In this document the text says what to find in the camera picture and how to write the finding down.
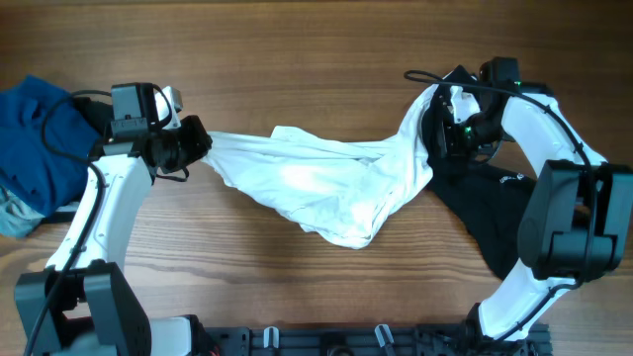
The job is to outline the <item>white t-shirt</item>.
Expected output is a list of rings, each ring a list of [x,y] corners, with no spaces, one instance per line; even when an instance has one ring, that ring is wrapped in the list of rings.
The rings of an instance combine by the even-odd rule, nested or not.
[[[382,140],[344,142],[289,126],[268,136],[212,132],[203,161],[227,186],[303,231],[360,249],[433,177],[420,124],[436,89],[425,89]]]

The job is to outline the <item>black t-shirt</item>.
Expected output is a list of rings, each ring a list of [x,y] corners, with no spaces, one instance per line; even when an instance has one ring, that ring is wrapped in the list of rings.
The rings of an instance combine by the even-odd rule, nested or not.
[[[487,162],[480,163],[476,158],[441,157],[436,91],[437,87],[419,129],[433,171],[428,188],[464,224],[488,267],[502,280],[518,260],[516,234],[535,181]],[[506,97],[499,94],[499,139],[502,138],[500,105],[505,101]]]

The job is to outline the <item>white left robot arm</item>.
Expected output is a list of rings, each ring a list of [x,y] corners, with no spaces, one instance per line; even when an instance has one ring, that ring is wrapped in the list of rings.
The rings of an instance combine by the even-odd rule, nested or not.
[[[28,355],[216,355],[194,315],[151,320],[124,276],[136,215],[156,179],[176,180],[212,140],[179,118],[180,92],[112,87],[113,119],[82,158],[87,184],[70,229],[41,272],[20,276],[15,304]]]

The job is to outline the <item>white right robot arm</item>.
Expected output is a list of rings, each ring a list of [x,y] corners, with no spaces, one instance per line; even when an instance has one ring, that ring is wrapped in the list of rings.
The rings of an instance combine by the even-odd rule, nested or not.
[[[457,345],[523,340],[565,293],[615,270],[632,214],[632,171],[592,150],[554,93],[496,57],[436,77],[420,124],[430,190],[476,240],[500,286],[475,304]]]

